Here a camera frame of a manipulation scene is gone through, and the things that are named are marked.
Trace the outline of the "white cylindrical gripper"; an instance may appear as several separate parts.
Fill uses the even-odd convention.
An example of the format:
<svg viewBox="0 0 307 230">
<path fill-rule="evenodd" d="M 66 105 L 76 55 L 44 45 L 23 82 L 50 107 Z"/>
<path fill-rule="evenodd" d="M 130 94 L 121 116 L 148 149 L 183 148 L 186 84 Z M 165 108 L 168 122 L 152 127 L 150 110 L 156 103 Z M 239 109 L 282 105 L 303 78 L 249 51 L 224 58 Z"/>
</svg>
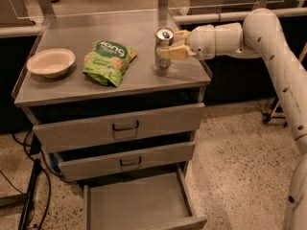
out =
<svg viewBox="0 0 307 230">
<path fill-rule="evenodd" d="M 174 45 L 158 49 L 161 58 L 186 60 L 196 58 L 209 60 L 214 57 L 259 58 L 260 55 L 244 44 L 243 28 L 240 23 L 199 26 L 193 31 L 174 32 Z"/>
</svg>

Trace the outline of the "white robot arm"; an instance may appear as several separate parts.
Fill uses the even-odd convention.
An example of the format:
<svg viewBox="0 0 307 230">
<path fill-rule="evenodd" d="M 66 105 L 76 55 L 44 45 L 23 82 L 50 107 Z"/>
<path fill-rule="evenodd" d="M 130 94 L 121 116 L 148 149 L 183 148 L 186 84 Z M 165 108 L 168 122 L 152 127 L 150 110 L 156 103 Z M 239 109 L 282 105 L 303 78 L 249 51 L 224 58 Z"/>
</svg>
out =
<svg viewBox="0 0 307 230">
<path fill-rule="evenodd" d="M 160 61 L 217 56 L 263 59 L 301 154 L 291 179 L 283 230 L 307 230 L 307 71 L 290 49 L 276 14 L 261 8 L 249 12 L 243 23 L 177 32 L 160 28 L 155 36 Z"/>
</svg>

